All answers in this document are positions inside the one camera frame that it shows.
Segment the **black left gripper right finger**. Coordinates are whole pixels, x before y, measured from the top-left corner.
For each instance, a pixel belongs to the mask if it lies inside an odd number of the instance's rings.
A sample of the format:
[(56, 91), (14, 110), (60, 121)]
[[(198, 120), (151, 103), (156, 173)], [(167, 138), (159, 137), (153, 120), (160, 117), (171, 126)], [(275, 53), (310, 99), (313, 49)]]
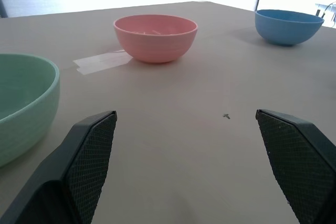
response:
[(335, 145), (313, 124), (259, 109), (273, 175), (300, 223), (335, 223)]

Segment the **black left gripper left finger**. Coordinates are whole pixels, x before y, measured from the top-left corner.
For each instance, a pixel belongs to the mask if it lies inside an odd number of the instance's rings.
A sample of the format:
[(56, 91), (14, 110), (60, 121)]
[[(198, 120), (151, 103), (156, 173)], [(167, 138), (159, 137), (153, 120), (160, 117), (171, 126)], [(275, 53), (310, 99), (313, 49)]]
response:
[(105, 183), (117, 113), (89, 116), (35, 169), (1, 223), (91, 223)]

